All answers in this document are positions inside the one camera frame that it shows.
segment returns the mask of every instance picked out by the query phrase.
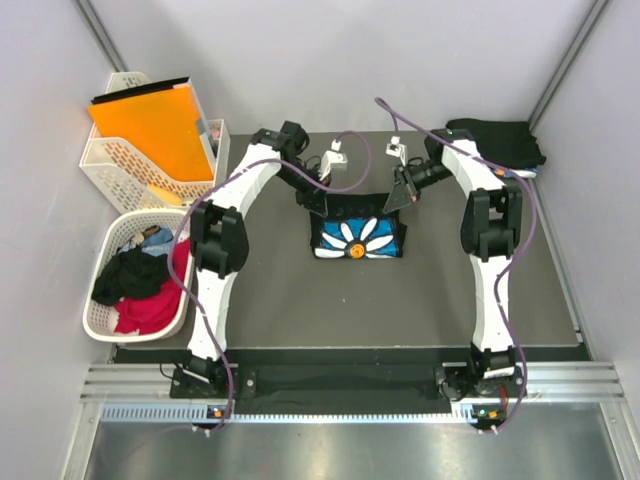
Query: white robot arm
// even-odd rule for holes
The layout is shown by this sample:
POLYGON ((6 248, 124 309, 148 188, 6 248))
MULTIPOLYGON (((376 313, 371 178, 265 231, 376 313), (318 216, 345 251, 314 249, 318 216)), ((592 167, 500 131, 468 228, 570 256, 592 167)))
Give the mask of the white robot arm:
MULTIPOLYGON (((446 139, 472 156, 479 156, 476 144, 466 131, 437 130, 446 139)), ((396 142, 396 150, 401 148, 396 142)), ((476 328, 471 343, 469 367, 474 385, 482 380, 512 377, 515 373, 513 340, 502 320, 494 296, 497 276, 511 261, 520 238, 522 193, 505 185, 485 165, 469 155, 427 139, 429 160, 400 164, 394 169, 395 184, 385 211, 391 212, 420 199, 421 190, 453 176, 467 198, 460 239, 469 254, 476 285, 476 328)), ((508 274, 499 285, 502 307, 508 312, 508 274)))
MULTIPOLYGON (((476 150, 475 143, 471 140, 457 140, 454 145, 474 156, 480 156, 476 150)), ((492 192, 500 199, 504 198, 504 182, 496 177, 487 166, 476 162, 469 156, 462 155, 449 147, 444 147, 442 165, 453 174, 467 199, 474 192, 479 191, 487 192, 489 198, 492 192)), ((496 214, 495 207, 491 208, 490 206, 488 214, 487 220, 490 221, 491 215, 496 214)), ((505 255, 482 256, 477 254, 479 252, 471 252, 469 254, 476 285, 476 328, 473 334, 473 345, 478 352, 489 351, 492 354, 508 352, 514 346, 511 336, 502 321, 498 302, 493 291, 496 278, 511 261, 510 256, 513 254, 513 248, 515 248, 513 244, 510 249, 507 247, 505 255)), ((504 311, 509 312, 508 273, 500 282, 499 295, 504 311)), ((487 367, 482 372, 482 378, 485 379, 511 376, 514 373, 515 365, 494 365, 493 368, 488 365, 487 367)))
MULTIPOLYGON (((306 132, 296 123, 285 122, 279 132, 261 129, 253 136, 244 158, 231 173, 231 176, 242 175, 203 201, 191 217, 191 252, 197 267, 198 299, 223 351, 227 348, 225 326, 231 289, 249 253, 243 219, 267 182, 279 176, 295 189, 299 204, 318 215, 327 214, 325 192, 293 170, 283 168, 279 163, 248 167, 260 160, 280 159, 295 165, 307 176, 328 184, 333 169, 346 168, 347 157, 334 151, 340 149, 340 142, 333 142, 332 150, 325 153, 320 165, 313 170, 297 158, 308 142, 306 132)), ((189 349, 202 359, 217 361, 220 357, 199 309, 196 310, 189 349)))
MULTIPOLYGON (((280 153, 273 150, 269 145, 256 144, 249 145, 247 153, 231 175, 241 172, 247 166, 266 158, 281 158, 280 153)), ((264 186, 281 169, 277 163, 265 163, 252 168, 242 174, 230 185, 222 187, 215 192, 208 200, 211 200, 217 207, 224 209, 235 208, 244 218, 249 211, 249 207, 262 191, 264 186)), ((227 338, 225 325, 227 320, 227 310, 229 309, 229 297, 233 282, 238 275, 233 271, 220 278, 218 272, 205 268, 197 269, 198 279, 198 300, 202 303, 207 312, 209 326, 214 332, 218 343, 223 350, 227 349, 227 338)), ((193 355, 200 358, 211 358, 217 360, 219 353, 216 351, 204 324, 202 313, 196 309, 196 318, 193 327, 193 334, 189 342, 189 350, 193 355)))

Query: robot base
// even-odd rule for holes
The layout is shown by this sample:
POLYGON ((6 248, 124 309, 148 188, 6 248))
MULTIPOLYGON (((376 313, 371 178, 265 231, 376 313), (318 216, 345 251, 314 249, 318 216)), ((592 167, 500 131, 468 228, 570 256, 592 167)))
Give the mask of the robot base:
POLYGON ((522 370, 517 366, 511 376, 488 379, 475 378, 468 366, 462 364, 437 367, 434 373, 440 395, 450 402, 464 400, 471 404, 477 421, 472 425, 483 431, 506 420, 508 399, 518 397, 523 382, 522 370))

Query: black cloth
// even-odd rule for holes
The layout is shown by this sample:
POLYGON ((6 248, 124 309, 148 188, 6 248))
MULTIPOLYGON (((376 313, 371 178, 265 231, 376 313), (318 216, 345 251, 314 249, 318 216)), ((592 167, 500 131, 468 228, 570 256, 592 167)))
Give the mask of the black cloth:
POLYGON ((547 157, 540 152, 536 137, 529 131, 529 122, 459 118, 447 122, 447 128, 471 132, 482 158, 503 167, 533 168, 547 161, 547 157))
POLYGON ((96 278, 91 298, 108 307, 122 297, 148 298, 159 293, 168 278, 166 255, 154 257, 134 248, 109 260, 96 278))

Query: white flower petal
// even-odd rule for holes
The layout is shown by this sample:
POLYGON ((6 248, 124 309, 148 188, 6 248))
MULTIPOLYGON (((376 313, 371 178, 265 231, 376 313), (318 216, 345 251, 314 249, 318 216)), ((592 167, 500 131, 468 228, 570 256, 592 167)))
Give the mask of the white flower petal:
POLYGON ((371 232, 373 232, 376 229, 376 225, 378 225, 378 219, 376 217, 370 218, 362 228, 362 233, 360 234, 360 240, 364 242, 366 238, 369 235, 371 235, 371 232))
POLYGON ((367 258, 395 258, 395 257, 392 257, 391 255, 376 255, 375 253, 367 253, 367 254, 365 254, 365 257, 367 257, 367 258))
POLYGON ((314 249, 316 257, 320 258, 340 258, 344 257, 344 251, 342 250, 329 250, 327 248, 314 249))
POLYGON ((364 246, 367 248, 367 252, 373 252, 379 248, 386 247, 392 240, 393 235, 383 235, 382 237, 369 240, 364 246))
POLYGON ((343 242, 336 237, 332 237, 327 232, 322 232, 322 238, 324 238, 332 247, 344 248, 347 246, 347 242, 343 242))
POLYGON ((342 236, 347 242, 350 242, 353 240, 353 233, 351 233, 351 229, 349 228, 349 225, 347 225, 346 223, 341 223, 340 231, 342 232, 342 236))

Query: daisy print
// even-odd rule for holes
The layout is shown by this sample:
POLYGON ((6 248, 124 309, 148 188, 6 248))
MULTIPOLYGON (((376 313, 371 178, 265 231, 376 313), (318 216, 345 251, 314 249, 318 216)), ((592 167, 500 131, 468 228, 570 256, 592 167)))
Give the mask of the daisy print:
POLYGON ((322 247, 316 247, 318 258, 395 258, 398 250, 391 222, 387 219, 352 219, 326 222, 322 247))

